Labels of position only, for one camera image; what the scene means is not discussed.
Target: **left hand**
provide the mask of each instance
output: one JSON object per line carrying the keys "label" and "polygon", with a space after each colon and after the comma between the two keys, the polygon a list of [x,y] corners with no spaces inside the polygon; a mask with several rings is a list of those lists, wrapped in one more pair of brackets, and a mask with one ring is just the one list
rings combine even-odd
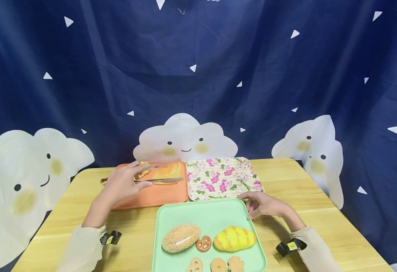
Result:
{"label": "left hand", "polygon": [[103,202],[114,205],[124,198],[138,194],[142,189],[152,186],[149,181],[141,181],[139,183],[133,181],[133,177],[141,173],[149,165],[148,163],[140,164],[139,161],[134,161],[127,166],[114,169],[109,174],[108,180],[98,198],[103,198]]}

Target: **pretzel cookie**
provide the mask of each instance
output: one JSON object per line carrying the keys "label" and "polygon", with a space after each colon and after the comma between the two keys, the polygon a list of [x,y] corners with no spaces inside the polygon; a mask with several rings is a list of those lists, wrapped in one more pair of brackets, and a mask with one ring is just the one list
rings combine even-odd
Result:
{"label": "pretzel cookie", "polygon": [[201,239],[197,240],[195,247],[199,252],[207,252],[211,249],[212,240],[209,236],[204,235]]}
{"label": "pretzel cookie", "polygon": [[238,256],[230,257],[227,263],[231,272],[244,272],[244,261]]}
{"label": "pretzel cookie", "polygon": [[186,272],[203,272],[203,262],[200,258],[194,257],[190,265],[186,268]]}
{"label": "pretzel cookie", "polygon": [[211,263],[211,272],[226,272],[225,261],[221,258],[215,258]]}

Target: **white sleeve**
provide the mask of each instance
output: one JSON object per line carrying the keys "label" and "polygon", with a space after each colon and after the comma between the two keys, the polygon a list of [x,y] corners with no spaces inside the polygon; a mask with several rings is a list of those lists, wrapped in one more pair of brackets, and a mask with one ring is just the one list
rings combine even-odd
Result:
{"label": "white sleeve", "polygon": [[329,247],[313,227],[304,227],[293,232],[291,238],[298,238],[307,244],[299,254],[310,272],[342,272]]}
{"label": "white sleeve", "polygon": [[91,272],[102,258],[100,238],[106,226],[99,229],[79,226],[71,235],[56,272]]}

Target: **wrist strap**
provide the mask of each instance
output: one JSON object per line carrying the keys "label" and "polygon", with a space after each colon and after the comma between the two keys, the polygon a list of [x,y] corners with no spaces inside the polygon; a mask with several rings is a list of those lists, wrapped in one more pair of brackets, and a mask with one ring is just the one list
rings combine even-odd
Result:
{"label": "wrist strap", "polygon": [[282,255],[282,257],[285,257],[289,253],[293,251],[302,251],[307,247],[307,244],[303,241],[301,241],[298,238],[293,238],[289,241],[289,243],[283,243],[281,242],[278,244],[276,247],[277,251]]}
{"label": "wrist strap", "polygon": [[121,232],[117,231],[112,231],[111,234],[108,234],[107,232],[102,235],[100,238],[100,243],[102,246],[105,244],[118,244],[119,239],[121,238]]}

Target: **yellow label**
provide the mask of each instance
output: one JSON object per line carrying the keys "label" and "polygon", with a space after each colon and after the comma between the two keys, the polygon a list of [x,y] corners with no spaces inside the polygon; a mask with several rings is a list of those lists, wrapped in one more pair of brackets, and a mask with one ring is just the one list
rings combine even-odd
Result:
{"label": "yellow label", "polygon": [[290,251],[298,250],[297,245],[295,244],[295,242],[288,243],[288,247],[289,247]]}

